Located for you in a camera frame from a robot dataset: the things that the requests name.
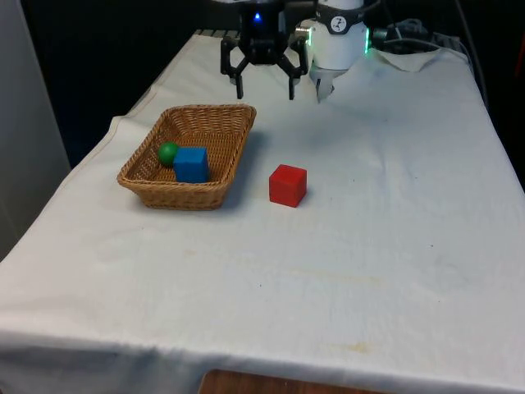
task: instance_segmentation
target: woven basket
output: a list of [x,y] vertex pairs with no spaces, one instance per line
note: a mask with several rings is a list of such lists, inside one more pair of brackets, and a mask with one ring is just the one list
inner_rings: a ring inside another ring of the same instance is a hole
[[[206,210],[220,208],[233,183],[246,137],[255,120],[248,105],[191,105],[167,109],[159,118],[117,181],[151,208]],[[171,141],[208,149],[210,182],[176,181],[172,168],[162,167],[157,151]]]

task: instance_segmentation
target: blue cube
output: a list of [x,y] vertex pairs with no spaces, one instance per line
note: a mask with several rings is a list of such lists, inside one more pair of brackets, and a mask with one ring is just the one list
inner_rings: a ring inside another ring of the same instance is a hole
[[180,147],[173,159],[177,182],[206,183],[209,178],[206,148]]

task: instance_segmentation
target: white tablecloth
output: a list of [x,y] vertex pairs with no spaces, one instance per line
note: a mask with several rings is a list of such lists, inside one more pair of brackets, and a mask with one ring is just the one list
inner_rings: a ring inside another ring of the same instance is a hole
[[[218,69],[194,36],[0,264],[4,393],[196,392],[214,368],[525,392],[525,199],[468,66],[364,58],[320,105],[250,66],[225,206],[145,208],[116,174],[162,110],[235,100]],[[297,209],[268,201],[281,163],[308,170]]]

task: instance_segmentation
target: red block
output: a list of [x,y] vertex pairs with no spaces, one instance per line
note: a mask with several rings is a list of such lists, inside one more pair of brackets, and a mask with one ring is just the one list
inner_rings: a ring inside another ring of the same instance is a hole
[[270,201],[296,208],[306,195],[306,170],[281,164],[270,176]]

